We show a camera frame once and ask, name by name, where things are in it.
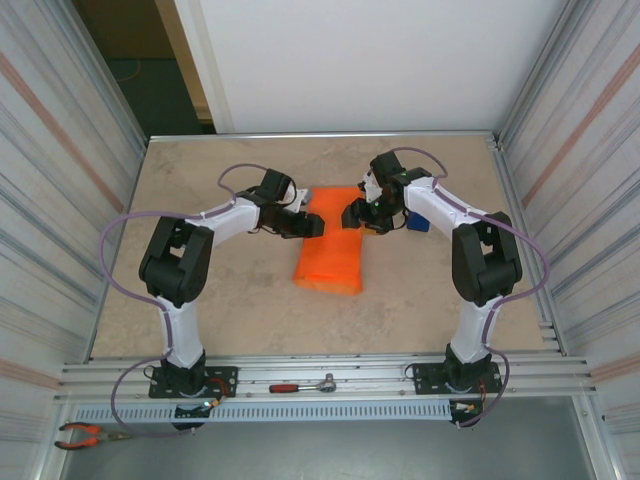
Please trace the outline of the orange wrapping paper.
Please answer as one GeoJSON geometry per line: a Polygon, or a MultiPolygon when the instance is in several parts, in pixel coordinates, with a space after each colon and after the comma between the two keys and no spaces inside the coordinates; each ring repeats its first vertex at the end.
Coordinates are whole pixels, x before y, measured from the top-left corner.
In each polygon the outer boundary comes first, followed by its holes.
{"type": "Polygon", "coordinates": [[[293,282],[300,288],[354,296],[362,292],[359,229],[344,229],[341,216],[362,192],[356,186],[314,187],[309,212],[325,223],[321,237],[303,241],[293,282]]]}

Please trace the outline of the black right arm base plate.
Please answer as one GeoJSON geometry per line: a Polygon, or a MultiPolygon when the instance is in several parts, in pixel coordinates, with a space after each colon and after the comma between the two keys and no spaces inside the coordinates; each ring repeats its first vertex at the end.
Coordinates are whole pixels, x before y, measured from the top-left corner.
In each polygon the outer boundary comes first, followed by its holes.
{"type": "Polygon", "coordinates": [[[418,395],[479,394],[481,386],[488,393],[498,393],[503,386],[495,362],[463,365],[447,361],[417,363],[411,369],[415,393],[418,395]]]}

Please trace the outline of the red handled ratchet wrench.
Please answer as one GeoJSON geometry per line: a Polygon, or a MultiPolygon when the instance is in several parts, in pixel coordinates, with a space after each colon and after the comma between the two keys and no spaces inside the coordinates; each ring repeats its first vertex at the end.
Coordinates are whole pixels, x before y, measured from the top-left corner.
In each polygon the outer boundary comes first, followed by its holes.
{"type": "Polygon", "coordinates": [[[321,393],[333,393],[336,391],[336,383],[331,373],[327,373],[325,378],[317,384],[273,384],[269,386],[269,392],[271,394],[290,394],[304,391],[317,391],[321,393]]]}

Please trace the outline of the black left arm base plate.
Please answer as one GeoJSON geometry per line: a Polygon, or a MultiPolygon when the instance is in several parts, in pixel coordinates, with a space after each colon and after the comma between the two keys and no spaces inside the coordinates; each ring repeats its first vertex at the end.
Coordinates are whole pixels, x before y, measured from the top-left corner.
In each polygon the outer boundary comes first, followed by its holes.
{"type": "Polygon", "coordinates": [[[152,399],[233,398],[238,385],[237,367],[180,369],[167,365],[154,367],[145,375],[150,381],[148,396],[152,399]]]}

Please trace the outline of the white door frame post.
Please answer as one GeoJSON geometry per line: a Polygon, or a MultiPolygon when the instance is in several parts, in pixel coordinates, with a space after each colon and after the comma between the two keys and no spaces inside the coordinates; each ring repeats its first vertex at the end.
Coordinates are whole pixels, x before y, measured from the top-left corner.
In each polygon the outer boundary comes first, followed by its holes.
{"type": "Polygon", "coordinates": [[[235,134],[236,128],[214,52],[201,0],[174,0],[218,134],[235,134]]]}

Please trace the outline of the orange handled pliers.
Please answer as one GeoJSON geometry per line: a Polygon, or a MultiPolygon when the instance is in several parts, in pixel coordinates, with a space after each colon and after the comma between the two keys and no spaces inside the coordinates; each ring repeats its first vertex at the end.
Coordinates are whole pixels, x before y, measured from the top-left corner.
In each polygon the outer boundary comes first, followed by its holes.
{"type": "Polygon", "coordinates": [[[131,435],[122,432],[112,432],[103,429],[98,425],[73,422],[59,427],[60,432],[81,432],[84,437],[75,442],[55,441],[54,446],[63,451],[76,451],[95,447],[104,442],[120,441],[130,439],[131,435]]]}

